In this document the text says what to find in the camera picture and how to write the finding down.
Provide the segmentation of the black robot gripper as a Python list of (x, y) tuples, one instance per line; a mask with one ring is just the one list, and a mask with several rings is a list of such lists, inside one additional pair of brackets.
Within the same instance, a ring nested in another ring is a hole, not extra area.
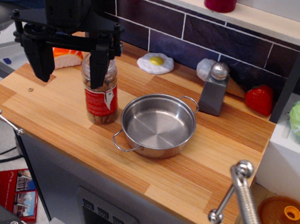
[(98, 13), (99, 0), (44, 0), (44, 8), (13, 11), (21, 43), (37, 78), (48, 82), (55, 69), (53, 48), (90, 52), (90, 88), (104, 84), (110, 56), (120, 56), (124, 27)]

